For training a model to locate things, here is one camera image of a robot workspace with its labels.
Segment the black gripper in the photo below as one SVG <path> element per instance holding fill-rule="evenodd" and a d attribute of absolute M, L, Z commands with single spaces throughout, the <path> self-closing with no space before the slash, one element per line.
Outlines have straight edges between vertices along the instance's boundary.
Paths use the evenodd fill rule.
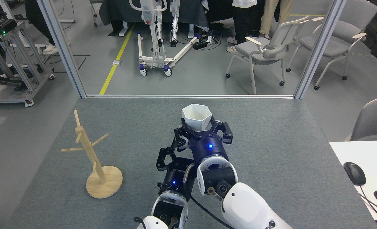
<path fill-rule="evenodd" d="M 169 155 L 172 161 L 166 165 L 164 160 Z M 165 191 L 176 191 L 182 195 L 187 192 L 191 193 L 195 178 L 197 177 L 196 168 L 192 168 L 187 175 L 187 181 L 184 187 L 184 174 L 187 167 L 193 162 L 192 159 L 176 157 L 174 148 L 166 147 L 159 150 L 156 168 L 158 171 L 167 171 L 163 182 L 158 183 L 159 195 Z"/>
<path fill-rule="evenodd" d="M 217 121 L 212 116 L 210 119 L 211 128 L 208 131 L 208 137 L 205 138 L 202 138 L 200 132 L 189 127 L 184 118 L 181 118 L 181 123 L 181 127 L 174 129 L 174 148 L 178 152 L 190 148 L 195 164 L 200 164 L 203 159 L 211 155 L 220 155 L 228 160 L 223 143 L 231 144 L 233 133 L 226 121 Z M 219 131 L 223 133 L 222 137 L 213 136 Z"/>

